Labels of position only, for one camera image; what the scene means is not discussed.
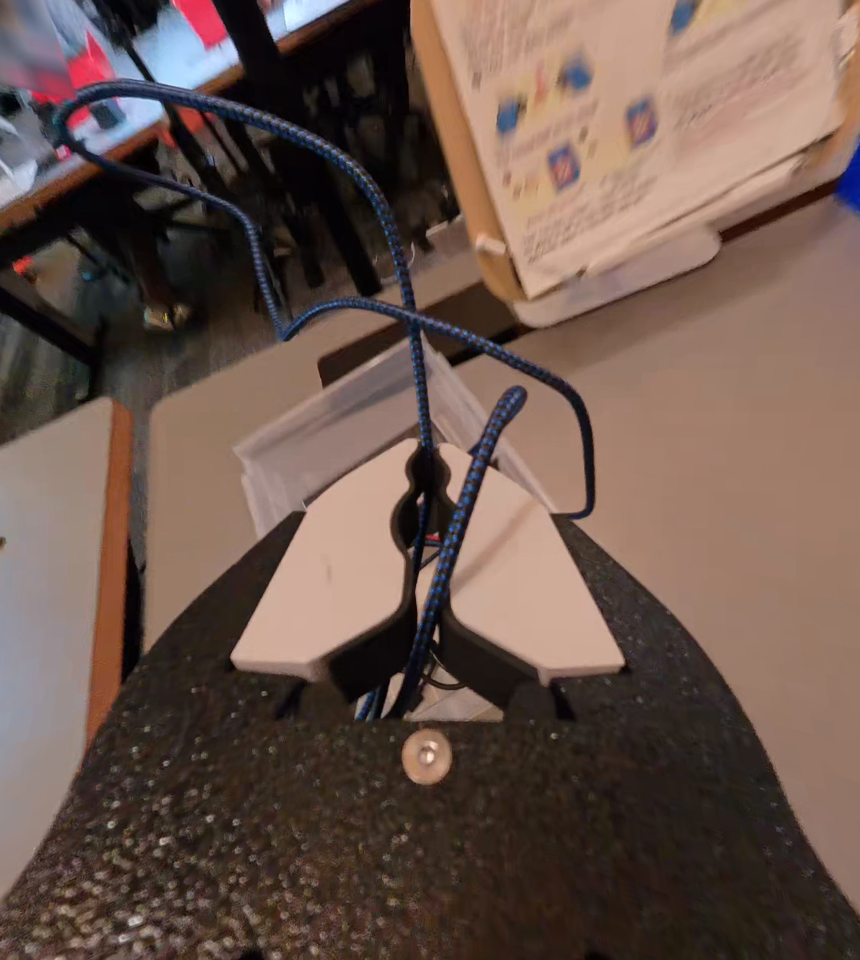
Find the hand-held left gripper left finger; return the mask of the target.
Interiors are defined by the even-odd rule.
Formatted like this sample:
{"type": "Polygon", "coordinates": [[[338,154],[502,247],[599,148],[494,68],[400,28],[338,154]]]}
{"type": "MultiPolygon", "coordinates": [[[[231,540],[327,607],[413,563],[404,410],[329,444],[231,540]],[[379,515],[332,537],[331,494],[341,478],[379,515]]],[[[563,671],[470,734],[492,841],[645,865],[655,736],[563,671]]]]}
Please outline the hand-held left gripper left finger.
{"type": "Polygon", "coordinates": [[[406,665],[417,629],[415,438],[344,474],[299,517],[230,660],[356,700],[406,665]]]}

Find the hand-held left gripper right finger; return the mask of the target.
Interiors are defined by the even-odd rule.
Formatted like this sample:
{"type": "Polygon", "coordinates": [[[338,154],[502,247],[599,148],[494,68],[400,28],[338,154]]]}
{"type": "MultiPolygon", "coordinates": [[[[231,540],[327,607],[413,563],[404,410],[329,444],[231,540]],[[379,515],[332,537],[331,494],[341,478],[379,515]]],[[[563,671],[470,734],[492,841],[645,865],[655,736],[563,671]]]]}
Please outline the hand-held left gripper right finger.
{"type": "Polygon", "coordinates": [[[624,654],[554,517],[485,470],[438,615],[442,667],[498,709],[519,687],[613,675],[624,654]]]}

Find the clear plastic bin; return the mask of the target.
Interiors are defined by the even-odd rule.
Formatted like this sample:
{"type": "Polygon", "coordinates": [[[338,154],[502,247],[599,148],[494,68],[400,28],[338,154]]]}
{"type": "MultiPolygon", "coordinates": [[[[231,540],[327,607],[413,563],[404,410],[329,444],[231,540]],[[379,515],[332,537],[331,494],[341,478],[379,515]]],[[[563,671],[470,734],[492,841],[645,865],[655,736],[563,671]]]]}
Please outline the clear plastic bin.
{"type": "MultiPolygon", "coordinates": [[[[469,452],[489,413],[443,354],[425,341],[423,350],[434,438],[469,452]]],[[[403,341],[257,429],[233,448],[257,538],[364,462],[419,437],[418,429],[403,341]]],[[[494,462],[551,514],[560,511],[508,439],[499,441],[494,462]]]]}

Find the grey side desk wood edge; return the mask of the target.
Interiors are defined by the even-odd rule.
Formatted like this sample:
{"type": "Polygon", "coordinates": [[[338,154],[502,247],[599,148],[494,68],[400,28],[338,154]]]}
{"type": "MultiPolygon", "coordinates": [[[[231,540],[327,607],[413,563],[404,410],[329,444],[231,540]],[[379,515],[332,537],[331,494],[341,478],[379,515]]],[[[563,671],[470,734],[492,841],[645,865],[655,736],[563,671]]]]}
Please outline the grey side desk wood edge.
{"type": "Polygon", "coordinates": [[[0,447],[0,902],[121,687],[132,437],[101,398],[0,447]]]}

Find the clipboard with instruction sheets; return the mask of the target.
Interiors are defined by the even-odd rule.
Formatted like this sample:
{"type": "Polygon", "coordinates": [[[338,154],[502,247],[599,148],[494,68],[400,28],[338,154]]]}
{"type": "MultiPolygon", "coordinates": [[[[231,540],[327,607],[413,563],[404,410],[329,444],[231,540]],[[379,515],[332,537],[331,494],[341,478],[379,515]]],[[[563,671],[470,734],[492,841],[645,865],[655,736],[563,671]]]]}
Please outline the clipboard with instruction sheets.
{"type": "MultiPolygon", "coordinates": [[[[522,294],[503,243],[496,210],[487,193],[430,3],[412,2],[412,39],[470,244],[484,284],[491,293],[509,305],[531,301],[522,294]]],[[[722,240],[726,229],[749,221],[757,213],[768,212],[781,203],[800,198],[843,173],[860,135],[860,2],[840,3],[842,17],[837,29],[840,61],[836,95],[839,124],[834,131],[797,157],[757,175],[723,198],[631,243],[627,250],[606,259],[603,266],[591,269],[589,274],[615,264],[649,239],[674,230],[706,225],[716,230],[722,240]]]]}

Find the wood edged background table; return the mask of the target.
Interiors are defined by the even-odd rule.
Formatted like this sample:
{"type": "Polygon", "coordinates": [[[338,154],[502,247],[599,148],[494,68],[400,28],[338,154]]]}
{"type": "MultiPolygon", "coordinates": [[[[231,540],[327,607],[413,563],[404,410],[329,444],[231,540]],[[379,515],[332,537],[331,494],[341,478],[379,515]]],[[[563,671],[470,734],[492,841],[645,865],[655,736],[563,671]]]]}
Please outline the wood edged background table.
{"type": "MultiPolygon", "coordinates": [[[[224,90],[244,92],[248,106],[268,109],[298,126],[309,126],[303,96],[275,41],[267,15],[257,2],[215,2],[215,8],[233,42],[239,69],[196,86],[200,94],[224,90]]],[[[299,204],[316,208],[325,222],[352,282],[363,296],[381,290],[371,258],[342,199],[337,180],[325,165],[327,158],[304,145],[292,145],[277,136],[270,157],[283,186],[299,204]]],[[[112,188],[104,185],[107,171],[87,160],[75,160],[68,172],[55,175],[28,199],[14,201],[0,212],[0,277],[5,268],[56,241],[78,227],[99,231],[117,210],[112,188]]],[[[76,361],[94,368],[102,358],[103,333],[84,330],[55,308],[32,306],[27,294],[6,287],[0,279],[0,314],[39,336],[76,361]]]]}

